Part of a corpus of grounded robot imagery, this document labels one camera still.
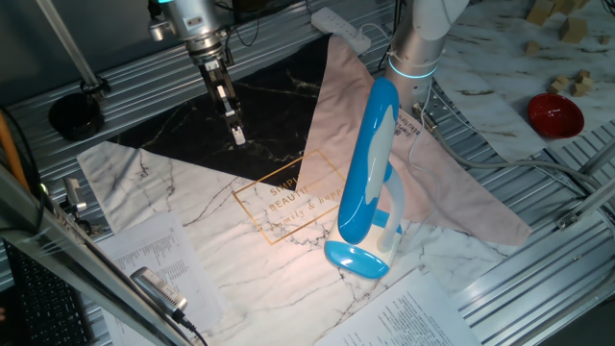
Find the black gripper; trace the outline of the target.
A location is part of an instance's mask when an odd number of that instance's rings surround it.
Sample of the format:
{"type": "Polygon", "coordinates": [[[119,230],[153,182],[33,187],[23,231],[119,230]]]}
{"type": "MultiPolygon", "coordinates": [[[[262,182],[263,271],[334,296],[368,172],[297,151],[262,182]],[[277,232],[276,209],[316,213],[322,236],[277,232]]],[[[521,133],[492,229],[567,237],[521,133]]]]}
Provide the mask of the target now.
{"type": "Polygon", "coordinates": [[[232,80],[223,60],[200,61],[197,67],[211,97],[218,97],[222,115],[237,146],[244,145],[246,138],[241,123],[241,107],[236,98],[232,80]]]}

